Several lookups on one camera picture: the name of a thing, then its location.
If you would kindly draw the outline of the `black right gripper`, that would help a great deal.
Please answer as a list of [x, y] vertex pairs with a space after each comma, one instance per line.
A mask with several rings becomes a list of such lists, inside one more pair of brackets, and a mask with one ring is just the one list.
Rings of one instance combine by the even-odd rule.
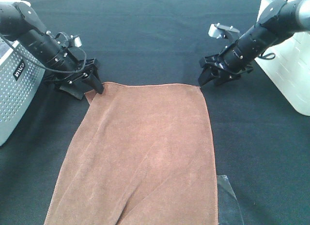
[[202, 68], [202, 73], [198, 78], [198, 83], [200, 86], [204, 86], [212, 80], [214, 80], [215, 86], [220, 86], [230, 81], [239, 80], [241, 78], [241, 74], [251, 73], [253, 71], [253, 66], [251, 63], [248, 63], [246, 66], [233, 69], [232, 67], [229, 67], [218, 54], [202, 57], [199, 60], [199, 65]]

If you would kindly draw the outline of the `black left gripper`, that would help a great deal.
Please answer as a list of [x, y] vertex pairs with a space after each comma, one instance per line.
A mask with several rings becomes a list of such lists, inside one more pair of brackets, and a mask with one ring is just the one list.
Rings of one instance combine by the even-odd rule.
[[71, 74], [49, 74], [43, 80], [44, 83], [54, 84], [56, 88], [62, 90], [78, 100], [82, 100], [82, 91], [79, 90], [74, 83], [82, 82], [95, 90], [97, 93], [102, 94], [104, 87], [101, 83], [97, 73], [100, 63], [96, 58], [87, 59], [86, 65], [83, 70], [76, 71]]

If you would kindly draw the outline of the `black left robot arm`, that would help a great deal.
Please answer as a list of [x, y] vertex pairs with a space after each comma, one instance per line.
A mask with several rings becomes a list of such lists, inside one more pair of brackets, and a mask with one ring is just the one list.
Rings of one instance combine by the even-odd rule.
[[18, 41], [34, 56], [35, 60], [29, 59], [29, 62], [50, 72], [43, 79], [46, 84], [54, 84], [56, 89], [79, 100], [84, 94], [76, 87], [76, 81], [103, 93], [97, 59], [88, 59], [86, 52], [79, 59], [73, 53], [75, 49], [82, 50], [79, 35], [65, 32], [53, 35], [25, 2], [0, 4], [0, 36], [7, 44]]

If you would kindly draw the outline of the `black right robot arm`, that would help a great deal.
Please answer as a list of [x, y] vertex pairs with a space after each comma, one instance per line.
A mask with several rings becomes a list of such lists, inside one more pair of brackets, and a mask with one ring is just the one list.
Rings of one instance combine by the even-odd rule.
[[270, 47], [310, 29], [310, 0], [274, 0], [261, 13], [258, 21], [244, 34], [233, 26], [212, 24], [209, 36], [228, 39], [231, 43], [218, 54], [203, 57], [201, 87], [210, 81], [218, 86], [237, 80], [253, 70], [252, 62]]

